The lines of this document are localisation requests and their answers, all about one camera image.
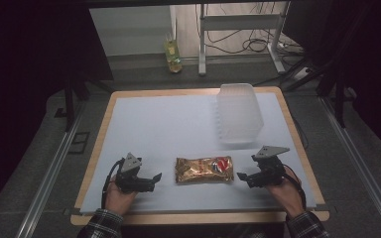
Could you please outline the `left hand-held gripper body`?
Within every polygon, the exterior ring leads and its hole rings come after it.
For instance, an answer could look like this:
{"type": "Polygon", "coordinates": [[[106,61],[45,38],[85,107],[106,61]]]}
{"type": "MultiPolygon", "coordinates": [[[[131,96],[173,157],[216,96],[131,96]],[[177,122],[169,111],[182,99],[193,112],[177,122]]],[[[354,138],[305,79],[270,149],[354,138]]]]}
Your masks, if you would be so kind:
{"type": "Polygon", "coordinates": [[[139,178],[138,172],[142,165],[142,159],[136,158],[131,153],[128,153],[125,158],[119,161],[119,169],[116,174],[115,184],[124,192],[139,192],[142,184],[155,184],[154,181],[149,181],[146,178],[139,178]]]}

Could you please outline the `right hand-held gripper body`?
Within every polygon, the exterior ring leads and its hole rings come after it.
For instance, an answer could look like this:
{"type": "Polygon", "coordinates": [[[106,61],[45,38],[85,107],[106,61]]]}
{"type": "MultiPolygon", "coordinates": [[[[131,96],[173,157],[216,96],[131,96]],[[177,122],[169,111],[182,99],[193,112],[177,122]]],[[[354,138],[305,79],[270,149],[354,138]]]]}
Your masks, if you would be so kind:
{"type": "Polygon", "coordinates": [[[252,160],[257,163],[258,168],[261,170],[252,179],[256,187],[278,185],[282,182],[285,169],[278,156],[289,151],[289,148],[284,147],[263,146],[256,155],[252,156],[252,160]]]}

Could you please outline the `golden snack packet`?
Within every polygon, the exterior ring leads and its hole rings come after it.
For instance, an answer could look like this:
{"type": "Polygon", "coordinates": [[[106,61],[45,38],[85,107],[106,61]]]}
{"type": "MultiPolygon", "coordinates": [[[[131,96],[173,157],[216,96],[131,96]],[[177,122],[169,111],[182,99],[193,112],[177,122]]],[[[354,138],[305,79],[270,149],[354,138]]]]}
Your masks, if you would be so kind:
{"type": "Polygon", "coordinates": [[[229,156],[200,159],[177,158],[176,183],[231,182],[233,162],[229,156]]]}

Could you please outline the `translucent plastic container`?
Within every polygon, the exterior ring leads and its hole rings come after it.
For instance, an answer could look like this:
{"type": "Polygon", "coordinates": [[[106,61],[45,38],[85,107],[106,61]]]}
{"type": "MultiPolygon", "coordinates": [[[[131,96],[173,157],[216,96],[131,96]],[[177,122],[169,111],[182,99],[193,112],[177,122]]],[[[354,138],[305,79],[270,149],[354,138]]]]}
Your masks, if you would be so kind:
{"type": "Polygon", "coordinates": [[[256,141],[264,122],[251,84],[222,84],[216,103],[222,143],[248,144],[256,141]]]}

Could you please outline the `person's left hand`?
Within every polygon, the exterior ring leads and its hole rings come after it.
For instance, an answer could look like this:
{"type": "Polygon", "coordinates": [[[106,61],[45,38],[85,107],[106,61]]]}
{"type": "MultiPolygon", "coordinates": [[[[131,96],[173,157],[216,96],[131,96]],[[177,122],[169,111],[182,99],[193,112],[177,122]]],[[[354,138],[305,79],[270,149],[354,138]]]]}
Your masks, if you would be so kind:
{"type": "Polygon", "coordinates": [[[124,193],[114,181],[108,185],[105,198],[105,208],[118,215],[125,215],[130,209],[137,192],[124,193]]]}

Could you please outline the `person's right hand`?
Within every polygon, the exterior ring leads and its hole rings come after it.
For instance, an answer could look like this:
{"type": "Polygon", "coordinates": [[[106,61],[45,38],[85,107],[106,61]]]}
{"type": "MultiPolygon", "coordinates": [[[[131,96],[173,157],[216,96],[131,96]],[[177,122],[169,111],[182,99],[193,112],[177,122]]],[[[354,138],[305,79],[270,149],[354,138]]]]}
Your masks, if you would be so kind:
{"type": "Polygon", "coordinates": [[[299,193],[301,181],[293,170],[285,166],[286,175],[279,185],[267,185],[266,189],[283,207],[290,218],[306,211],[302,196],[299,193]]]}

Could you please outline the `pale blue table mat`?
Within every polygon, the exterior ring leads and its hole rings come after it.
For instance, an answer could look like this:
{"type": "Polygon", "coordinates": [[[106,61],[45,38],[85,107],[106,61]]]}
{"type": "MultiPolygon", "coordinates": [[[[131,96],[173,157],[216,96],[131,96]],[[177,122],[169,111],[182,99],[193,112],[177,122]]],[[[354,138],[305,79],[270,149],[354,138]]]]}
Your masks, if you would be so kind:
{"type": "Polygon", "coordinates": [[[257,173],[259,169],[251,156],[264,145],[289,150],[280,156],[280,160],[290,166],[302,181],[307,207],[316,207],[312,184],[304,172],[277,96],[259,93],[257,99],[264,126],[257,140],[247,145],[219,142],[214,95],[117,99],[80,211],[88,213],[101,206],[106,176],[114,163],[128,153],[142,160],[141,178],[162,176],[152,192],[137,196],[131,207],[135,213],[276,208],[278,204],[266,189],[250,188],[239,178],[231,182],[176,183],[177,158],[229,156],[236,173],[257,173]]]}

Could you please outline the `black metal stand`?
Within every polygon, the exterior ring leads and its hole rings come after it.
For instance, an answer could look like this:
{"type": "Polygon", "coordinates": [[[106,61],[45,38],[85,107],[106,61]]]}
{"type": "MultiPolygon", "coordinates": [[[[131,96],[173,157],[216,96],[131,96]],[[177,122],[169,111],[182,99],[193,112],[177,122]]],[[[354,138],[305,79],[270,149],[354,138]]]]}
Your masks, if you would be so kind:
{"type": "Polygon", "coordinates": [[[79,72],[74,77],[69,77],[65,81],[64,85],[64,109],[59,109],[56,113],[56,117],[65,117],[66,125],[65,130],[69,131],[73,127],[75,120],[75,112],[73,107],[73,97],[76,96],[80,101],[86,101],[90,97],[90,92],[86,87],[87,83],[91,83],[96,87],[106,91],[107,93],[113,93],[114,88],[101,82],[100,80],[94,79],[84,72],[79,72]]]}
{"type": "Polygon", "coordinates": [[[343,75],[343,70],[341,69],[341,63],[337,59],[332,59],[319,68],[310,72],[307,76],[296,81],[295,83],[286,86],[284,91],[293,91],[308,82],[317,79],[321,76],[321,80],[316,88],[317,96],[326,97],[329,96],[331,91],[335,89],[334,92],[334,117],[337,123],[345,128],[345,123],[343,119],[343,106],[345,101],[349,101],[352,98],[345,96],[345,80],[343,75]]]}

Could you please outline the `white power strip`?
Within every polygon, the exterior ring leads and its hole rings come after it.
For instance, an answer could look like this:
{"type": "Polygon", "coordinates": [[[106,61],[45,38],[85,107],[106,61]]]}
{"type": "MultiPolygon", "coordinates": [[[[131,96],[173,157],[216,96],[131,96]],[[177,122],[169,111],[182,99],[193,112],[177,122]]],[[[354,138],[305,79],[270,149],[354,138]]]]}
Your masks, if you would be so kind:
{"type": "Polygon", "coordinates": [[[309,67],[303,67],[299,72],[297,72],[294,76],[293,79],[295,81],[301,80],[304,77],[306,77],[309,73],[311,73],[312,70],[309,67]]]}

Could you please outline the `bottle of yellow liquid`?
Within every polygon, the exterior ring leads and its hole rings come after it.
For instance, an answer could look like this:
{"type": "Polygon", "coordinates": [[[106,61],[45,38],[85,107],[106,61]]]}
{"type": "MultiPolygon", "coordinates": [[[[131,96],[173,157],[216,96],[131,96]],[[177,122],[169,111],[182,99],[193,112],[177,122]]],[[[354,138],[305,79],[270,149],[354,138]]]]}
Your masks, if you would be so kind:
{"type": "Polygon", "coordinates": [[[170,72],[179,73],[183,69],[183,66],[177,41],[173,38],[171,33],[166,34],[164,50],[170,72]]]}

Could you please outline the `aluminium floor rail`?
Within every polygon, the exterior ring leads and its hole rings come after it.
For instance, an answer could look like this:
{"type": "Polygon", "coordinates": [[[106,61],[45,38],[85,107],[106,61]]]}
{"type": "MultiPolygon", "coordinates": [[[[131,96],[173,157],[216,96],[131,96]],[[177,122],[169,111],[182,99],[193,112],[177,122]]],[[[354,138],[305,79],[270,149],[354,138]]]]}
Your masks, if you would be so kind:
{"type": "Polygon", "coordinates": [[[332,128],[334,129],[338,139],[342,143],[344,150],[348,154],[349,159],[351,160],[370,198],[372,199],[375,207],[377,208],[378,213],[381,216],[381,187],[379,186],[376,179],[368,169],[366,163],[363,160],[362,155],[360,154],[354,142],[352,141],[348,131],[338,123],[334,115],[334,109],[331,105],[331,102],[327,98],[322,97],[320,97],[318,101],[324,108],[332,128]]]}
{"type": "Polygon", "coordinates": [[[79,102],[76,109],[76,117],[71,127],[63,134],[63,139],[51,159],[51,163],[40,183],[40,186],[27,210],[24,219],[16,233],[15,238],[32,238],[34,231],[38,225],[42,212],[53,190],[58,174],[62,168],[65,157],[67,155],[70,144],[77,131],[77,127],[82,119],[83,111],[86,106],[85,102],[79,102]]]}

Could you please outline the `white metal desk frame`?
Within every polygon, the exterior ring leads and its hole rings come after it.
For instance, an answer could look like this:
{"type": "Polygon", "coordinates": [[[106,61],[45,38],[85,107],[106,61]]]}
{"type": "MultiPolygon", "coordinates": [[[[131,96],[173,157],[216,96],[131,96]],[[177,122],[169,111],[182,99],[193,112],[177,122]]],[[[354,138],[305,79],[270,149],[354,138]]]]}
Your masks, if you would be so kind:
{"type": "Polygon", "coordinates": [[[267,44],[267,50],[277,73],[284,73],[285,68],[278,57],[278,42],[290,5],[291,2],[287,1],[278,14],[214,16],[206,15],[205,8],[207,5],[201,4],[199,12],[198,74],[206,75],[205,33],[232,30],[274,30],[274,38],[271,43],[267,44]]]}

